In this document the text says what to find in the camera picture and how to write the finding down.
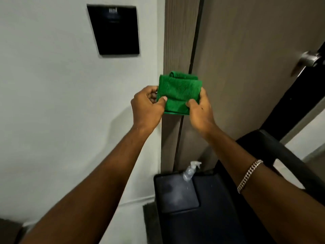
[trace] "wooden door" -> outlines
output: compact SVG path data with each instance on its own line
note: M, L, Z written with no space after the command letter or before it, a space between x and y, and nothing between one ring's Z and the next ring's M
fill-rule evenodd
M237 139L261 127L296 76L305 51L325 41L325 0L205 0L193 63L218 126ZM217 159L184 117L174 168Z

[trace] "bracelet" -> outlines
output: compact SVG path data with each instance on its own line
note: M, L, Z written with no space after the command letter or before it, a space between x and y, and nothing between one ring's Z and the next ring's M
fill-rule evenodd
M242 182L239 184L239 186L237 187L237 192L240 194L241 191L243 190L244 186L246 185L246 182L248 181L248 179L250 178L251 174L253 173L253 171L262 163L262 160L256 160L251 167L249 168L249 170L246 172L246 175L244 176L244 179L242 180Z

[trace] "green microfiber cloth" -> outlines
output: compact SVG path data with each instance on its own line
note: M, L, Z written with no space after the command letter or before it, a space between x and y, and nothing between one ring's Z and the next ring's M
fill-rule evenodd
M202 81L197 76L172 71L169 75L160 75L157 99L168 98L165 113L189 115L189 108L185 105L191 98L200 101Z

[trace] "spray bottle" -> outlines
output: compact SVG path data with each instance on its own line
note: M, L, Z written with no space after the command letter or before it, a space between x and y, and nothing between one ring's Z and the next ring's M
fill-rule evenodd
M201 162L198 161L192 161L191 165L187 167L187 169L183 172L183 178L186 181L190 181L192 179L192 176L194 175L196 171L196 167L200 168Z

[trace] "hand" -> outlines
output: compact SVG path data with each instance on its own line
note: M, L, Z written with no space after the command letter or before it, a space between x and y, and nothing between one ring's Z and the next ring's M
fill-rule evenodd
M143 129L149 135L159 124L167 102L165 96L157 102L157 90L158 86L147 86L135 94L131 100L133 127Z
M189 107L189 118L194 128L205 138L211 129L217 125L213 118L212 107L208 95L203 87L200 92L200 104L194 99L190 99L186 106Z

